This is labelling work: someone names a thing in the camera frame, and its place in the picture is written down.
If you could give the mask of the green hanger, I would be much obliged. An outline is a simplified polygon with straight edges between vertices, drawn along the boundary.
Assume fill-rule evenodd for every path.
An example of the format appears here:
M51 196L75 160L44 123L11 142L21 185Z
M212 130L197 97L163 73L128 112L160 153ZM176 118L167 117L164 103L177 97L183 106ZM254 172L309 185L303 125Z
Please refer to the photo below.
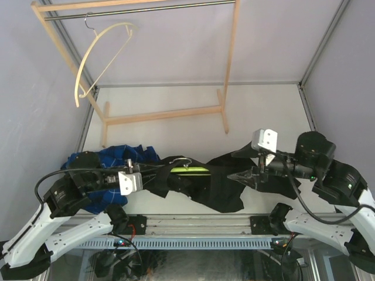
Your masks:
M208 169L204 167L192 166L192 159L187 157L178 157L169 162L170 165L178 165L171 168L171 173L178 176L210 176Z

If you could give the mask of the black shirt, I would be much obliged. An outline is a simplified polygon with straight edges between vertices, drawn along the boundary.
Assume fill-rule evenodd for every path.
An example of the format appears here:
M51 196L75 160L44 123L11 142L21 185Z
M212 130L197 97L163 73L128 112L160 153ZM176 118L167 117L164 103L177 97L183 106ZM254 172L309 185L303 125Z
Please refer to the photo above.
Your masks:
M164 166L158 169L155 181L143 183L144 189L165 198L170 191L182 193L192 201L205 205L220 213L234 213L244 208L241 194L247 187L237 181L227 178L233 173L242 172L255 168L257 165L252 159L234 158L231 153L218 156L207 163L201 163L192 159L192 166L204 167L209 170L210 176L178 176L171 173L171 168L178 164L170 165L169 162L183 156L166 157L159 162ZM256 190L261 193L280 194L292 200L296 199L296 191L293 186L301 184L295 180L290 183L287 178L281 177L281 188L279 190Z

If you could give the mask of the wooden clothes rack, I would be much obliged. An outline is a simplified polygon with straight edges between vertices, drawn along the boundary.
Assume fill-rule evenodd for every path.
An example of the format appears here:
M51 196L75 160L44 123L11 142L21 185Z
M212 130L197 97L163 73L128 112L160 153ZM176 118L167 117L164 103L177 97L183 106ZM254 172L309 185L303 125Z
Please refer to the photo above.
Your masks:
M89 96L84 148L115 145L121 131L148 125L213 125L233 131L228 87L240 1L33 1L33 13L63 61L76 73L93 34L120 21L138 31Z

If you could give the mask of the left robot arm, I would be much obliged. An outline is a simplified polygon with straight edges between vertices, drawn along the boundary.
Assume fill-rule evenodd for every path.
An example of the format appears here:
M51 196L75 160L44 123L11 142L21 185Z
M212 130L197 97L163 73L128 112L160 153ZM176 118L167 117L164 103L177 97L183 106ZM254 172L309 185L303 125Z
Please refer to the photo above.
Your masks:
M62 255L100 235L124 234L129 216L123 203L103 203L104 193L120 197L143 188L142 176L158 161L125 160L104 167L95 152L84 152L35 185L40 206L10 240L1 242L3 280L28 280L50 268Z

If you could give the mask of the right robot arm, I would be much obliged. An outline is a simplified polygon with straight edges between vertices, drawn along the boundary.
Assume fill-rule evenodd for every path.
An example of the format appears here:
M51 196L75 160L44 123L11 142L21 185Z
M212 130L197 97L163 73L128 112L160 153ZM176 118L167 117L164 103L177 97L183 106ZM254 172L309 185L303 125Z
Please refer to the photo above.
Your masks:
M300 134L293 153L277 150L277 141L272 129L255 131L252 141L231 155L257 158L258 163L228 178L300 202L303 213L284 203L274 207L268 216L274 234L307 235L341 251L363 271L374 273L374 197L360 172L335 160L335 144L317 131ZM329 221L314 214L299 192L300 179L313 182L312 192L344 217Z

